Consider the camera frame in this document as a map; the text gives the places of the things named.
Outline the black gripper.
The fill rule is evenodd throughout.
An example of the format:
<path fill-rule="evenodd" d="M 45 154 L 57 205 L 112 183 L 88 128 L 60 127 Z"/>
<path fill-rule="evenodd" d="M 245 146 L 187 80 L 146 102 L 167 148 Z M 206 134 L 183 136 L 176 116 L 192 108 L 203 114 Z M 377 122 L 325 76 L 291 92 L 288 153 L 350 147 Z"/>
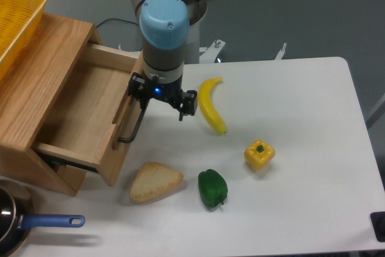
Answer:
<path fill-rule="evenodd" d="M 142 77 L 134 72 L 128 84 L 128 96 L 140 103 L 140 108 L 145 109 L 150 99 L 170 104 L 179 112 L 179 121 L 184 116 L 194 116 L 197 110 L 197 96 L 195 90 L 182 90 L 182 76 L 169 83 L 160 83 L 158 79 Z"/>

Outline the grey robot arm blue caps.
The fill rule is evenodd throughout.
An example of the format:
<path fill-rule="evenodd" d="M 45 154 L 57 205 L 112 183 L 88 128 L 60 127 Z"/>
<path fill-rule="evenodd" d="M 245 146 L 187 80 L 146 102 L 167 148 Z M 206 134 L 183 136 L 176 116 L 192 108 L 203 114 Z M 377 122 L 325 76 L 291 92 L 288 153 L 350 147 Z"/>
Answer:
<path fill-rule="evenodd" d="M 210 0 L 131 0 L 141 31 L 144 72 L 129 80 L 128 95 L 145 110 L 150 99 L 166 102 L 181 117 L 193 116 L 197 92 L 182 90 L 190 10 Z"/>

